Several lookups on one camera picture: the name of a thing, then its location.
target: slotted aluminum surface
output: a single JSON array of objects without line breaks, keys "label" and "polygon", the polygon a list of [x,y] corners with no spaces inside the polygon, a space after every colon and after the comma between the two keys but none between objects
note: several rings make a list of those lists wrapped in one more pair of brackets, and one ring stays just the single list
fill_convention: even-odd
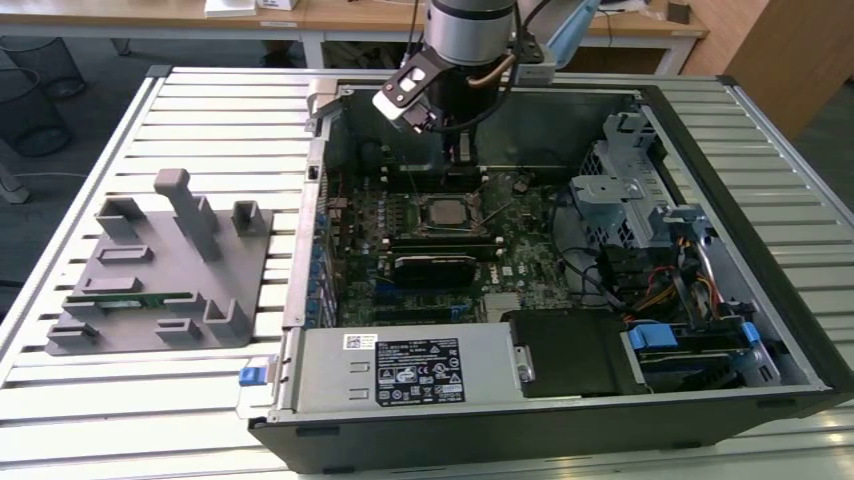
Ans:
[{"label": "slotted aluminum surface", "polygon": [[[278,352],[313,144],[302,128],[306,94],[318,75],[384,78],[363,72],[177,68],[169,79],[146,80],[0,327],[0,478],[297,477],[247,433],[237,414],[237,375],[250,358]],[[621,85],[649,83],[650,77],[574,75],[560,81]],[[713,79],[654,81],[854,364],[851,213],[738,90]],[[143,208],[166,209],[151,182],[167,166],[195,175],[191,188],[209,195],[214,208],[255,199],[277,211],[255,340],[230,350],[51,357],[46,333],[101,233],[93,214],[106,195],[131,194]],[[690,199],[686,179],[674,177]],[[854,478],[853,406],[770,423],[710,448],[359,476],[684,479],[773,472],[778,478]]]}]

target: blue tab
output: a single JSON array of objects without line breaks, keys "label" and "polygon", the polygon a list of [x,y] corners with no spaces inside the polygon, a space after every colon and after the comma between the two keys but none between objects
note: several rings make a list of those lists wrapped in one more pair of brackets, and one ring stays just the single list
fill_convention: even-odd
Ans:
[{"label": "blue tab", "polygon": [[242,387],[267,384],[267,367],[245,367],[241,369],[239,383]]},{"label": "blue tab", "polygon": [[760,343],[760,330],[757,330],[757,326],[753,322],[742,323],[742,332],[745,332],[745,336],[748,337],[748,341],[752,345]]},{"label": "blue tab", "polygon": [[460,320],[466,310],[469,310],[469,305],[452,305],[452,320]]},{"label": "blue tab", "polygon": [[629,340],[632,348],[641,350],[644,348],[676,347],[680,345],[673,329],[666,323],[645,323],[638,325],[629,332]]}]

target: power supply label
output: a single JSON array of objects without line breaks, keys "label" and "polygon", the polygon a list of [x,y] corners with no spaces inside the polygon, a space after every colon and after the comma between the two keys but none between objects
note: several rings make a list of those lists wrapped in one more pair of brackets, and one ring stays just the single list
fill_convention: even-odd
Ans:
[{"label": "power supply label", "polygon": [[377,403],[381,407],[465,401],[457,338],[377,342]]}]

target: green circuit board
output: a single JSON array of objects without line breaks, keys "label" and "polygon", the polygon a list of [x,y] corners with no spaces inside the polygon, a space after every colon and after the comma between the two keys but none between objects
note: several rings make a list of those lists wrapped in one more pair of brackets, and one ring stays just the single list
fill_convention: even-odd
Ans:
[{"label": "green circuit board", "polygon": [[[532,185],[525,193],[514,193],[521,174],[497,172],[489,177],[468,198],[477,205],[480,230],[502,237],[504,252],[497,261],[478,263],[470,286],[448,291],[398,289],[384,247],[390,235],[408,236],[420,226],[425,232],[420,205],[432,195],[392,194],[371,180],[354,190],[338,214],[339,326],[398,324],[396,312],[406,313],[406,324],[484,322],[478,305],[484,295],[494,293],[516,293],[524,309],[573,306],[546,230],[556,189]],[[444,234],[441,229],[429,233]]]}]

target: mesh wastebasket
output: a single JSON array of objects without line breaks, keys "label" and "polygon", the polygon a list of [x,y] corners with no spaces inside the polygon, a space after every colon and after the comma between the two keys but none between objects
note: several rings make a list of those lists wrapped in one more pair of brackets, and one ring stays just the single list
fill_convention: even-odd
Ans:
[{"label": "mesh wastebasket", "polygon": [[51,98],[67,98],[86,89],[75,59],[62,38],[0,37],[0,49],[15,65],[35,71]]},{"label": "mesh wastebasket", "polygon": [[58,151],[71,141],[71,131],[39,88],[39,74],[0,69],[0,85],[0,138],[26,157]]}]

